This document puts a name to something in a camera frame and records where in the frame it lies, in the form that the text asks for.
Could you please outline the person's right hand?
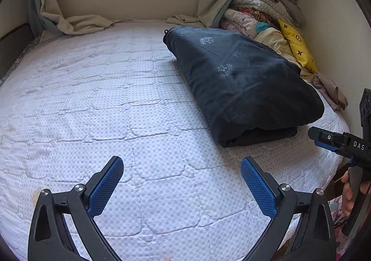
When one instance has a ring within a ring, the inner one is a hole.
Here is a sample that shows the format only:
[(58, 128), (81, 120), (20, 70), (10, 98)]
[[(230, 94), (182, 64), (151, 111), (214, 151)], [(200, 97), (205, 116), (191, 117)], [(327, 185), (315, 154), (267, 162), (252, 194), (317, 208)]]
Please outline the person's right hand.
[(342, 183), (344, 184), (343, 192), (342, 192), (342, 213), (345, 217), (348, 217), (352, 212), (354, 202), (353, 199), (353, 192), (350, 186), (350, 178), (349, 172), (346, 171), (345, 174), (342, 176)]

